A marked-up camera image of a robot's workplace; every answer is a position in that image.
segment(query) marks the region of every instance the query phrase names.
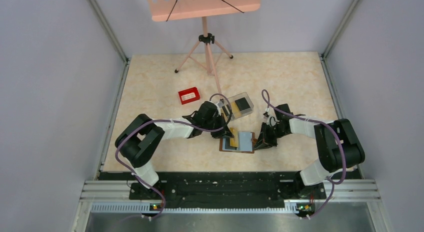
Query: clear container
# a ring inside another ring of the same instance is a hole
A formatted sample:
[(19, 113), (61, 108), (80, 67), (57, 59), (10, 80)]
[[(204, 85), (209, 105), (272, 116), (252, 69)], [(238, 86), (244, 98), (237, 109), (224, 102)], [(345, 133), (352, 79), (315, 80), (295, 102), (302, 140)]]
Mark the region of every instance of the clear container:
[[(253, 103), (246, 92), (232, 96), (228, 98), (228, 100), (232, 109), (231, 120), (247, 116), (253, 112)], [(227, 120), (230, 115), (230, 107), (226, 100), (224, 100), (223, 106), (221, 107), (221, 113), (224, 115), (225, 120)]]

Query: gray wall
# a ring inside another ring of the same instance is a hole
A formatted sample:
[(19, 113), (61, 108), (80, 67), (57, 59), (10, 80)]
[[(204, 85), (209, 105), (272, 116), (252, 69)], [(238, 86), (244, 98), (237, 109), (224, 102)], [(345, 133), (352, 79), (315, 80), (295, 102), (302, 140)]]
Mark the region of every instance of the gray wall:
[(424, 0), (363, 0), (329, 57), (396, 231), (423, 231)]
[(0, 0), (0, 231), (69, 231), (123, 63), (86, 0)]
[[(187, 53), (202, 34), (199, 18), (152, 21), (147, 0), (97, 1), (129, 57)], [(257, 11), (210, 17), (209, 31), (233, 52), (323, 52), (350, 2), (261, 0)]]

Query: pink music stand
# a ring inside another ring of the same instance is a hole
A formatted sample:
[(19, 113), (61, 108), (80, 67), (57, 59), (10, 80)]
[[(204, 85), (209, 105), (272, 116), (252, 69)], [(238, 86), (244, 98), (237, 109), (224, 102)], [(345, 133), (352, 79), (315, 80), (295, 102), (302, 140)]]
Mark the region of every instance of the pink music stand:
[[(187, 59), (193, 59), (197, 64), (206, 69), (207, 73), (213, 72), (215, 76), (216, 86), (218, 92), (221, 93), (220, 82), (218, 80), (218, 74), (216, 71), (216, 63), (220, 59), (219, 55), (218, 60), (215, 62), (212, 51), (211, 43), (216, 44), (223, 52), (225, 52), (230, 59), (233, 58), (233, 55), (229, 53), (217, 40), (214, 39), (214, 36), (208, 32), (208, 23), (207, 16), (229, 14), (229, 13), (240, 13), (247, 11), (254, 11), (259, 9), (261, 6), (261, 0), (147, 0), (150, 11), (151, 18), (153, 21), (168, 21), (184, 18), (193, 18), (201, 17), (203, 25), (203, 35), (199, 36), (198, 41), (195, 43), (193, 48), (190, 50), (188, 55), (182, 61), (181, 65), (175, 70), (175, 73), (178, 73)], [(191, 57), (191, 54), (196, 49), (196, 47), (204, 42), (204, 50), (206, 56), (206, 66), (202, 65), (200, 62)]]

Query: beige tabletop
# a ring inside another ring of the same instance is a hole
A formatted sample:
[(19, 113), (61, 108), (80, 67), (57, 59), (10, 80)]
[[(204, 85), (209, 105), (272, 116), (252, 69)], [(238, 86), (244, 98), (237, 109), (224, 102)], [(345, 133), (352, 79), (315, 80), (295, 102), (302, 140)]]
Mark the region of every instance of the beige tabletop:
[[(234, 53), (217, 64), (222, 92), (227, 97), (247, 92), (253, 113), (231, 121), (239, 131), (260, 132), (266, 104), (266, 88), (275, 106), (288, 103), (294, 114), (337, 119), (330, 91), (316, 52)], [(204, 62), (204, 54), (193, 57)], [(132, 57), (111, 136), (103, 171), (126, 171), (115, 160), (117, 136), (139, 114), (155, 119), (178, 118), (198, 110), (217, 92), (215, 79), (192, 60), (178, 74), (175, 68), (184, 55), (135, 55)], [(178, 91), (197, 87), (201, 98), (181, 105)], [(297, 171), (318, 158), (314, 139), (288, 135), (278, 146), (254, 154), (220, 152), (219, 140), (210, 133), (192, 139), (161, 141), (152, 163), (156, 171)]]

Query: purple cable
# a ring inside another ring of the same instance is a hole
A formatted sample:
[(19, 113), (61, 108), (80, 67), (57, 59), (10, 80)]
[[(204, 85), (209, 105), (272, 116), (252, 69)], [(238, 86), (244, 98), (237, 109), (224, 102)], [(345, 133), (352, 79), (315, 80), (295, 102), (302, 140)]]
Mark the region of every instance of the purple cable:
[[(227, 101), (227, 103), (228, 103), (228, 105), (229, 105), (229, 109), (231, 110), (231, 105), (230, 105), (230, 101), (228, 100), (228, 98), (226, 98), (224, 95), (222, 95), (222, 94), (220, 94), (220, 93), (215, 93), (214, 95), (212, 95), (211, 96), (211, 98), (209, 99), (209, 101), (214, 97), (214, 96), (216, 96), (216, 95), (219, 95), (219, 96), (221, 96), (221, 97), (223, 97), (226, 101)], [(148, 122), (146, 122), (146, 123), (144, 123), (144, 124), (142, 124), (141, 126), (139, 126), (137, 129), (135, 129), (133, 132), (131, 132), (119, 145), (118, 145), (118, 147), (116, 148), (116, 151), (115, 151), (115, 159), (119, 162), (119, 163), (121, 163), (123, 166), (125, 166), (129, 171), (131, 171), (131, 173), (135, 176), (135, 178), (138, 180), (138, 182), (140, 183), (140, 184), (142, 184), (142, 185), (146, 185), (147, 187), (149, 187), (150, 189), (152, 189), (154, 192), (156, 192), (160, 197), (161, 197), (161, 199), (162, 199), (162, 201), (163, 201), (163, 206), (161, 206), (160, 207), (160, 210), (159, 210), (159, 213), (157, 214), (157, 215), (155, 215), (155, 216), (153, 216), (151, 219), (153, 220), (153, 219), (155, 219), (156, 217), (158, 217), (160, 214), (162, 214), (162, 212), (164, 211), (164, 209), (165, 209), (165, 205), (167, 204), (167, 202), (166, 202), (166, 199), (165, 199), (165, 197), (162, 195), (162, 193), (160, 192), (160, 191), (158, 191), (156, 188), (154, 188), (153, 186), (151, 186), (151, 185), (149, 185), (149, 184), (147, 184), (143, 179), (141, 179), (137, 174), (136, 174), (136, 172), (135, 172), (135, 170), (133, 169), (133, 168), (131, 168), (131, 166), (129, 166), (129, 165), (127, 165), (126, 163), (124, 163), (120, 158), (119, 158), (119, 151), (121, 150), (121, 148), (122, 148), (122, 146), (124, 146), (124, 144), (131, 138), (131, 137), (133, 137), (135, 134), (137, 134), (141, 129), (143, 129), (144, 127), (146, 127), (147, 125), (150, 125), (150, 124), (152, 124), (152, 123), (155, 123), (155, 122), (169, 122), (169, 123), (172, 123), (172, 122), (174, 122), (174, 123), (179, 123), (179, 124), (183, 124), (183, 125), (187, 125), (187, 126), (191, 126), (191, 127), (193, 127), (193, 128), (195, 128), (195, 129), (198, 129), (198, 130), (201, 130), (201, 131), (205, 131), (205, 132), (217, 132), (217, 131), (220, 131), (220, 130), (222, 130), (224, 127), (220, 127), (220, 128), (218, 128), (218, 129), (213, 129), (213, 130), (208, 130), (208, 129), (204, 129), (204, 128), (200, 128), (200, 127), (198, 127), (198, 126), (195, 126), (195, 125), (192, 125), (192, 124), (190, 124), (190, 123), (188, 123), (188, 122), (185, 122), (185, 121), (174, 121), (174, 120), (151, 120), (151, 121), (148, 121)], [(128, 219), (131, 219), (131, 218), (135, 218), (135, 217), (140, 217), (139, 215), (131, 215), (131, 216), (128, 216), (128, 217), (125, 217), (125, 218), (123, 218), (122, 220), (119, 220), (118, 222), (117, 222), (117, 224), (116, 225), (118, 225), (118, 224), (120, 224), (120, 223), (122, 223), (123, 221), (126, 221), (126, 220), (128, 220)]]
[[(263, 95), (264, 94), (264, 92), (267, 94), (267, 96), (268, 96), (268, 100), (266, 100), (265, 99), (265, 96)], [(339, 151), (340, 151), (340, 156), (341, 156), (341, 167), (342, 167), (342, 172), (341, 172), (341, 178), (340, 178), (340, 180), (339, 181), (337, 181), (337, 182), (335, 182), (335, 181), (333, 181), (331, 178), (328, 178), (327, 177), (327, 180), (328, 181), (330, 181), (332, 184), (335, 184), (335, 185), (340, 185), (344, 180), (345, 180), (345, 177), (346, 177), (346, 159), (345, 159), (345, 151), (343, 150), (343, 147), (342, 147), (342, 143), (341, 143), (341, 141), (340, 141), (340, 138), (339, 138), (339, 136), (337, 135), (337, 133), (331, 128), (331, 126), (329, 126), (329, 125), (327, 125), (327, 123), (325, 123), (325, 122), (323, 122), (323, 121), (318, 121), (318, 120), (313, 120), (313, 119), (306, 119), (306, 118), (303, 118), (303, 117), (299, 117), (299, 116), (295, 116), (295, 115), (292, 115), (292, 114), (289, 114), (289, 113), (287, 113), (287, 112), (285, 112), (285, 111), (281, 111), (280, 109), (278, 109), (278, 108), (276, 108), (275, 106), (273, 106), (273, 105), (271, 105), (271, 103), (270, 103), (270, 98), (269, 98), (269, 93), (268, 93), (268, 91), (266, 90), (266, 89), (264, 89), (264, 90), (262, 90), (262, 98), (263, 98), (263, 100), (268, 104), (268, 106), (270, 106), (272, 109), (274, 109), (275, 111), (278, 111), (279, 113), (282, 113), (282, 114), (284, 114), (284, 115), (286, 115), (286, 116), (290, 116), (290, 117), (293, 117), (293, 118), (296, 118), (296, 119), (299, 119), (299, 120), (302, 120), (302, 121), (310, 121), (310, 122), (314, 122), (314, 123), (319, 123), (319, 124), (321, 124), (321, 125), (323, 125), (323, 126), (325, 126), (331, 133), (332, 133), (332, 135), (334, 136), (334, 138), (335, 138), (335, 141), (337, 142), (337, 146), (338, 146), (338, 149), (339, 149)]]

